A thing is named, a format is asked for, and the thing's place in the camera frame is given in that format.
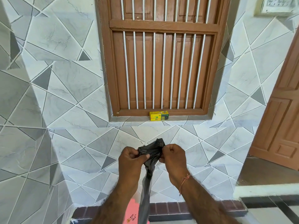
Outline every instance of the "maroon tile skirting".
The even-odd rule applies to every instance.
[[[241,201],[238,200],[222,200],[219,201],[222,207],[234,217],[242,217],[248,212]],[[80,207],[77,208],[72,219],[92,219],[100,207]],[[169,203],[151,203],[150,204],[150,222],[189,220],[192,219],[185,202],[169,202]]]

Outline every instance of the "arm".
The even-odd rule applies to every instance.
[[[125,147],[118,158],[119,178],[99,213],[91,224],[121,224],[130,199],[137,191],[141,166],[150,157],[149,154],[138,157],[138,151]]]
[[[165,163],[170,182],[179,190],[183,178],[190,174],[185,151],[176,144],[167,145],[163,148],[160,162]],[[190,176],[184,182],[181,194],[197,223],[238,224],[219,207],[212,196],[193,177]]]

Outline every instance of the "door panel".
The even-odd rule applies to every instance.
[[[98,2],[113,115],[206,114],[229,0]]]
[[[293,39],[249,154],[299,170],[299,30]]]

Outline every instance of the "black garbage bag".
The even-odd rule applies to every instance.
[[[162,155],[162,148],[165,143],[162,138],[157,139],[149,145],[138,148],[139,155],[150,154],[150,158],[144,163],[146,175],[142,181],[142,193],[138,211],[138,224],[147,224],[150,214],[150,190],[152,188],[152,174],[155,170],[155,165]]]

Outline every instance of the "door threshold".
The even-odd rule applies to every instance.
[[[236,186],[233,198],[299,194],[299,183]]]

